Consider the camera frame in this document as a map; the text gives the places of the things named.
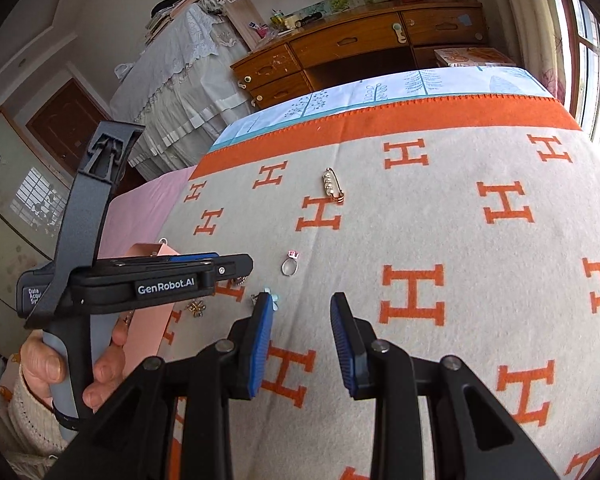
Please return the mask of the knit sweater left forearm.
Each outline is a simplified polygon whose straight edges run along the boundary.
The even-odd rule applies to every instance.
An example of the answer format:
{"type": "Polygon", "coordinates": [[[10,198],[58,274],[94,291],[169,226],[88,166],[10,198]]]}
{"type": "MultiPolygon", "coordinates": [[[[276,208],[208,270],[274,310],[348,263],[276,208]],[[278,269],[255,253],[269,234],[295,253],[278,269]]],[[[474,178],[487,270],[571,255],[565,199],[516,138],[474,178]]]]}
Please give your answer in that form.
{"type": "Polygon", "coordinates": [[[12,356],[0,378],[0,436],[9,451],[58,456],[68,445],[52,411],[29,390],[12,356]]]}

